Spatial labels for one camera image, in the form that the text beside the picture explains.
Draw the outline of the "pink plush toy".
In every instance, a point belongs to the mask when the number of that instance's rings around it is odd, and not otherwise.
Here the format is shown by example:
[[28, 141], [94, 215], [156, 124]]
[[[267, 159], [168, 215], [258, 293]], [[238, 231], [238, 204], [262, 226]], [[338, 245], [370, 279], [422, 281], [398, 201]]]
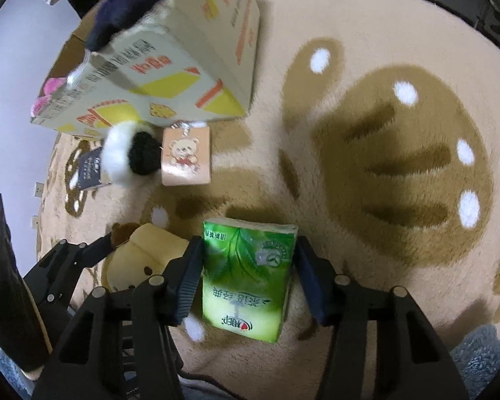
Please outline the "pink plush toy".
[[52, 94], [60, 87], [66, 84], [66, 78], [48, 78], [43, 85], [42, 94], [35, 100], [30, 109], [30, 116], [37, 116], [45, 104], [47, 104], [52, 97]]

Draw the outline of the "open cardboard box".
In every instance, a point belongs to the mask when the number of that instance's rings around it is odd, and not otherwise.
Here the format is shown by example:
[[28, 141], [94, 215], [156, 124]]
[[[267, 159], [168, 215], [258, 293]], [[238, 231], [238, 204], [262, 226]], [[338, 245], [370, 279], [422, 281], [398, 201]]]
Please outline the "open cardboard box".
[[33, 125], [95, 140], [124, 121], [169, 126], [249, 110], [260, 17], [255, 0], [161, 0], [90, 52], [85, 39], [101, 3], [64, 44], [48, 78], [66, 84], [31, 118]]

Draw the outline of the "green tissue pack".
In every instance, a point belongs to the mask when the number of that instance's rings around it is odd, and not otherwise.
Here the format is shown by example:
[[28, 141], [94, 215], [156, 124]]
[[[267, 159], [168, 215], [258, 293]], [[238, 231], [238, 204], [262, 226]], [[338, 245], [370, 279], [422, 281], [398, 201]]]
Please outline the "green tissue pack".
[[277, 342], [298, 227], [241, 219], [203, 222], [202, 313], [221, 330]]

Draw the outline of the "yellow plush toy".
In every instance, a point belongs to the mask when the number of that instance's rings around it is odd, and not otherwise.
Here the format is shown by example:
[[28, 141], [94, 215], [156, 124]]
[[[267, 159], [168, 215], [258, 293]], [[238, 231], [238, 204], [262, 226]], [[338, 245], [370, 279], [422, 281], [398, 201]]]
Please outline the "yellow plush toy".
[[136, 287], [183, 256], [189, 241], [151, 223], [115, 223], [110, 255], [104, 259], [102, 285], [111, 292]]

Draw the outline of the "beige patterned plush rug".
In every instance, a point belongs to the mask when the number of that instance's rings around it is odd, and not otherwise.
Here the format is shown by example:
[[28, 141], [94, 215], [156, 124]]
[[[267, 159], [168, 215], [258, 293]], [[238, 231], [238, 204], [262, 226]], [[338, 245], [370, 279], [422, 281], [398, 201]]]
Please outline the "beige patterned plush rug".
[[258, 0], [256, 96], [215, 123], [211, 185], [102, 189], [74, 219], [57, 142], [38, 251], [144, 212], [191, 232], [297, 224], [364, 286], [406, 286], [452, 345], [500, 303], [500, 52], [421, 0]]

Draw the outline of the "white black fluffy pompom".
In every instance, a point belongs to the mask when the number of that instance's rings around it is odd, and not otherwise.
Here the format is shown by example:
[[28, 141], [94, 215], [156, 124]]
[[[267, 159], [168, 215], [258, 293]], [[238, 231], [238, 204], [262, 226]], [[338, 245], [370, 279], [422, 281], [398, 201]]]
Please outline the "white black fluffy pompom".
[[161, 142], [146, 122], [124, 121], [104, 139], [101, 166], [111, 184], [134, 187], [161, 170]]

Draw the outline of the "bear card keychain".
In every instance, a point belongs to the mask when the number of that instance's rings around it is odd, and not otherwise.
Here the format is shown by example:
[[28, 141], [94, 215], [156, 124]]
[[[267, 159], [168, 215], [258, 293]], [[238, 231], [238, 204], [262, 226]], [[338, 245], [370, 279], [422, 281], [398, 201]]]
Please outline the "bear card keychain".
[[206, 185], [211, 182], [210, 129], [181, 124], [163, 131], [161, 182], [164, 186]]

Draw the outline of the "wall socket upper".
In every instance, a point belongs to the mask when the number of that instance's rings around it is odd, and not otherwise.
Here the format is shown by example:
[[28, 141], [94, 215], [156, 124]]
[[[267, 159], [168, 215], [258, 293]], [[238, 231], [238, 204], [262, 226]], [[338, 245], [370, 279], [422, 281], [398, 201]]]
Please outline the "wall socket upper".
[[36, 198], [41, 198], [43, 191], [44, 191], [44, 183], [43, 182], [36, 182], [35, 183], [35, 189], [34, 189], [34, 196]]

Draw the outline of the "purple haired plush doll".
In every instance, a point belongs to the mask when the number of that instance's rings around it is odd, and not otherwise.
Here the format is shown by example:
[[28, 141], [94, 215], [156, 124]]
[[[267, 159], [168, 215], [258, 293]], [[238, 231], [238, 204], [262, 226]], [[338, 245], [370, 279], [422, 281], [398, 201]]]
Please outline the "purple haired plush doll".
[[121, 31], [134, 26], [161, 0], [104, 0], [94, 25], [85, 39], [85, 48], [99, 52]]

